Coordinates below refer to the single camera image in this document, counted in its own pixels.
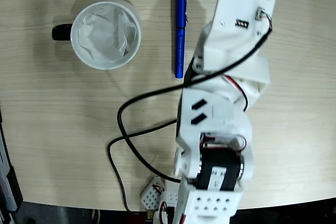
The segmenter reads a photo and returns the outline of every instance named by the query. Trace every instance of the tissue paper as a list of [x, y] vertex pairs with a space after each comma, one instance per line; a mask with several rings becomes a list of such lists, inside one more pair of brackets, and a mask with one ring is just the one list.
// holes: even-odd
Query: tissue paper
[[78, 29], [79, 44], [95, 61], [121, 59], [134, 45], [136, 25], [122, 9], [107, 5], [91, 11]]

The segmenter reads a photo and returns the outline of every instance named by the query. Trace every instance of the table surface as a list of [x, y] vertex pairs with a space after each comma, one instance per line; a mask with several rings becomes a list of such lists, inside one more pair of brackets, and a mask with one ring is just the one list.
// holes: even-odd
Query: table surface
[[[143, 39], [118, 70], [87, 67], [68, 42], [50, 37], [85, 6], [102, 0], [0, 0], [0, 105], [11, 161], [24, 199], [44, 204], [123, 209], [106, 155], [120, 135], [127, 99], [180, 83], [172, 74], [173, 0], [127, 0], [139, 11]], [[186, 62], [217, 0], [189, 0]], [[241, 208], [336, 197], [336, 19], [334, 0], [277, 0], [274, 32], [261, 54], [272, 83], [248, 111], [255, 174]], [[129, 132], [176, 117], [180, 92], [152, 97], [124, 114]], [[137, 137], [146, 160], [170, 174], [175, 125]], [[152, 175], [125, 142], [112, 148], [130, 208]]]

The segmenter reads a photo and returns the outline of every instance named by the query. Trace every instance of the mug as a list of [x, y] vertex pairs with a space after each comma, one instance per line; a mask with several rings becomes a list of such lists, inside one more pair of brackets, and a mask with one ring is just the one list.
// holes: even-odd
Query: mug
[[[84, 49], [78, 40], [78, 29], [82, 26], [83, 20], [85, 17], [94, 9], [99, 6], [106, 6], [112, 5], [113, 7], [117, 7], [122, 9], [129, 17], [132, 19], [136, 26], [136, 36], [135, 41], [130, 49], [130, 51], [126, 52], [126, 54], [119, 60], [113, 62], [99, 62], [95, 61], [90, 52]], [[77, 57], [84, 62], [86, 65], [101, 69], [101, 70], [111, 70], [116, 69], [124, 66], [128, 63], [136, 54], [139, 49], [140, 42], [141, 42], [141, 35], [142, 35], [142, 27], [141, 27], [141, 20], [140, 15], [137, 10], [134, 8], [133, 5], [130, 3], [123, 1], [123, 0], [112, 0], [112, 1], [102, 1], [91, 4], [84, 8], [75, 18], [72, 24], [62, 24], [55, 26], [51, 31], [51, 37], [53, 40], [57, 41], [65, 41], [70, 40], [72, 49], [74, 50]]]

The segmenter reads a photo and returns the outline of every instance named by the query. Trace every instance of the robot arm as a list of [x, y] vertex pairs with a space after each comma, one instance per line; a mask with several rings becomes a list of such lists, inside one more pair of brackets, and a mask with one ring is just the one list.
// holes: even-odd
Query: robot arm
[[[223, 69], [250, 52], [271, 26], [274, 5], [275, 0], [218, 0], [185, 81]], [[229, 223], [244, 191], [242, 182], [254, 170], [252, 126], [244, 112], [269, 83], [267, 59], [257, 51], [225, 75], [182, 90], [174, 172], [182, 172], [181, 183], [166, 182], [161, 201], [170, 210], [156, 212], [154, 224]]]

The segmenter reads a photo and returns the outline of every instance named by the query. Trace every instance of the blue pen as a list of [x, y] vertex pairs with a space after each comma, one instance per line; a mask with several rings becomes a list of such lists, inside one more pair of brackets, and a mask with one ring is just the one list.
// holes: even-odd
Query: blue pen
[[183, 78], [186, 8], [188, 0], [176, 0], [176, 56], [175, 77]]

